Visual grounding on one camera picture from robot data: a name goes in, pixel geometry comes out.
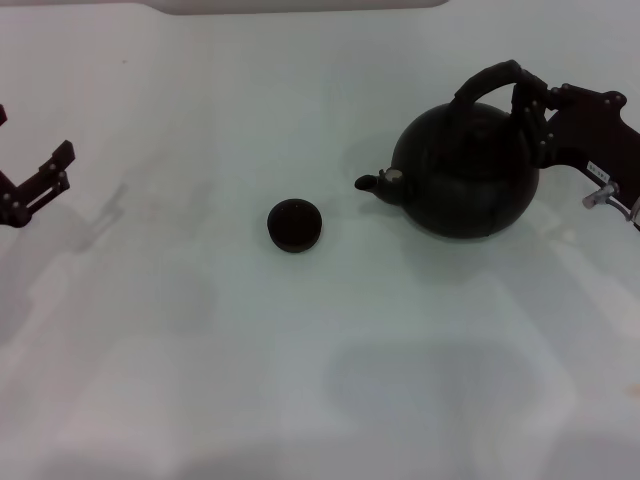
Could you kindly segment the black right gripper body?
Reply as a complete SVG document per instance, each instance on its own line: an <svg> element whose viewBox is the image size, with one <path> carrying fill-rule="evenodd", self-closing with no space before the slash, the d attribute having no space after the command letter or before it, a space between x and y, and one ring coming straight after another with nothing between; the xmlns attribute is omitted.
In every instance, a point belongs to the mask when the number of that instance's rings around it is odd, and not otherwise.
<svg viewBox="0 0 640 480"><path fill-rule="evenodd" d="M639 133L621 117L627 98L570 84L550 91L545 146L538 167L569 166L604 184L639 184Z"/></svg>

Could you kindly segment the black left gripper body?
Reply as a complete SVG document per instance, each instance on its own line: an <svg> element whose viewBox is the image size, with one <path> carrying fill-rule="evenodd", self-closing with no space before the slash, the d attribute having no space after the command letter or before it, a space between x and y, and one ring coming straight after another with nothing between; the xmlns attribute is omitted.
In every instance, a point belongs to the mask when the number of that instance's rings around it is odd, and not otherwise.
<svg viewBox="0 0 640 480"><path fill-rule="evenodd" d="M19 198L17 187L0 172L1 224L13 228L24 226L24 205Z"/></svg>

